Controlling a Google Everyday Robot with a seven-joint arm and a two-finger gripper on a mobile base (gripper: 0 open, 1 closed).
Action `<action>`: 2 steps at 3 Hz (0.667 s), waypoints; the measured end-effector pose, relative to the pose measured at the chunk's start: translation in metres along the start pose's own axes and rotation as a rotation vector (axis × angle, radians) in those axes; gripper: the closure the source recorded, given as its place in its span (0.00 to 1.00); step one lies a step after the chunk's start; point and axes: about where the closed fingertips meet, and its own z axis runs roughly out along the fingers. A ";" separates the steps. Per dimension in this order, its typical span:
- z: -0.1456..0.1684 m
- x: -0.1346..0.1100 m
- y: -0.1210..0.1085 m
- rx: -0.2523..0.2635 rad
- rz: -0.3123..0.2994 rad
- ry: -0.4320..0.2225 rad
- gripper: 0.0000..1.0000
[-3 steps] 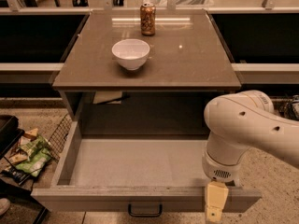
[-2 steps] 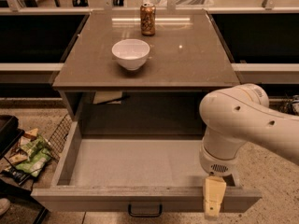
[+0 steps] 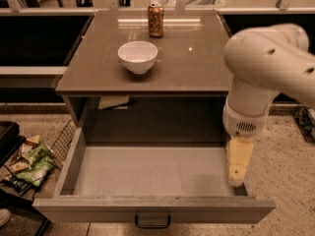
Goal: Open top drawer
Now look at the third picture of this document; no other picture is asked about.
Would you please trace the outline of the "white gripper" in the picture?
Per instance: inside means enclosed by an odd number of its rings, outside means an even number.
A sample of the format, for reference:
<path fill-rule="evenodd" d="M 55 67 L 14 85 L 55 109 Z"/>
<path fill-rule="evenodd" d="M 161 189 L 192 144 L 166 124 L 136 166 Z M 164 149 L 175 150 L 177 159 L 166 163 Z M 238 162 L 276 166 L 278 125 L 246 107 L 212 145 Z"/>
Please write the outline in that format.
<path fill-rule="evenodd" d="M 233 187 L 240 187 L 244 183 L 254 148 L 253 142 L 247 138 L 262 132 L 269 109 L 269 102 L 232 102 L 229 99 L 225 102 L 222 121 L 226 131 L 233 136 L 226 147 L 227 179 Z"/>

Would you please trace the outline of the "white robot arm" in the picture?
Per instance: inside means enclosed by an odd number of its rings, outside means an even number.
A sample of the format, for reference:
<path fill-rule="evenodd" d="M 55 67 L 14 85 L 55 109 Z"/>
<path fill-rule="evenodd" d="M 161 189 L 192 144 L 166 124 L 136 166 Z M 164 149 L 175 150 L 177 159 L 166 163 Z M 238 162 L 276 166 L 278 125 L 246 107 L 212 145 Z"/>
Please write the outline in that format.
<path fill-rule="evenodd" d="M 253 151 L 252 138 L 264 128 L 274 99 L 281 93 L 315 108 L 315 57 L 309 38 L 295 24 L 244 29 L 232 36 L 223 60 L 233 74 L 222 114 L 227 142 L 227 179 L 244 183 Z"/>

